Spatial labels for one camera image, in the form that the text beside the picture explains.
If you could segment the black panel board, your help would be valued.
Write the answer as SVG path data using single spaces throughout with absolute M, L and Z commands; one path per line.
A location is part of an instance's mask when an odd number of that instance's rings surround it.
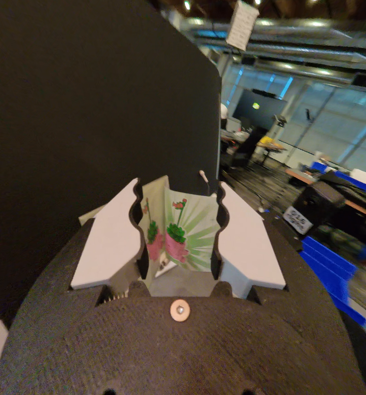
M 0 1 L 0 319 L 131 180 L 217 188 L 221 77 L 147 1 Z

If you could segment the hanging paper sign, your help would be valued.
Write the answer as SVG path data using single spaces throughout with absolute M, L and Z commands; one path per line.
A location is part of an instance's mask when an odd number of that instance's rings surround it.
M 226 43 L 240 51 L 246 51 L 258 16 L 259 10 L 257 8 L 244 1 L 237 1 L 230 21 Z

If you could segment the black monitor screen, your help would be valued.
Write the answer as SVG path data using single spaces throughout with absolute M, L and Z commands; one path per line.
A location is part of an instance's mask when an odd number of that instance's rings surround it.
M 232 117 L 245 128 L 263 128 L 269 131 L 275 116 L 282 115 L 288 102 L 277 96 L 265 96 L 251 90 L 243 90 Z

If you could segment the black bag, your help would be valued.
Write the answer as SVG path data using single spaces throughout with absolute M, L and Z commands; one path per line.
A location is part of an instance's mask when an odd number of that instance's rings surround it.
M 349 201 L 363 206 L 366 204 L 366 184 L 341 171 L 329 171 L 321 175 L 318 181 L 330 185 Z

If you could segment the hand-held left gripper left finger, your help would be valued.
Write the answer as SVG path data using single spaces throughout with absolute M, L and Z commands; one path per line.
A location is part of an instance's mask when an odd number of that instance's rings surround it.
M 132 282 L 146 279 L 149 256 L 139 226 L 142 199 L 141 181 L 135 178 L 96 214 L 72 289 L 106 285 L 111 290 L 128 290 Z

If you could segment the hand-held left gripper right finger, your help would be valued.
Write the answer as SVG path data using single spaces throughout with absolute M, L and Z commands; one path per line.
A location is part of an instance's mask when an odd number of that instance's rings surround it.
M 214 279 L 229 283 L 237 298 L 247 298 L 253 286 L 283 290 L 286 281 L 263 218 L 225 182 L 219 183 L 216 203 Z

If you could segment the wooden desk black legs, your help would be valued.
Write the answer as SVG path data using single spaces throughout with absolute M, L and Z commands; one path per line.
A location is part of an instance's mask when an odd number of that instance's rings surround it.
M 318 174 L 316 177 L 313 177 L 312 175 L 307 174 L 306 172 L 301 172 L 299 170 L 292 170 L 292 169 L 287 169 L 286 173 L 288 175 L 290 175 L 292 178 L 298 179 L 301 182 L 304 182 L 305 184 L 309 185 L 312 184 L 314 182 L 317 182 L 319 177 L 323 174 Z M 361 212 L 362 214 L 366 215 L 366 204 L 363 205 L 359 205 L 356 204 L 352 201 L 349 201 L 347 199 L 345 199 L 345 204 L 347 206 L 352 207 L 354 210 Z

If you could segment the toy brick instruction booklet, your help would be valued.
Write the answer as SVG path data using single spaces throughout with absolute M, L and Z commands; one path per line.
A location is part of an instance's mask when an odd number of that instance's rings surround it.
M 93 223 L 71 281 L 72 289 L 108 285 L 123 292 L 138 279 L 149 285 L 167 264 L 210 272 L 218 204 L 214 196 L 170 189 L 162 176 L 144 186 L 133 179 L 87 214 Z

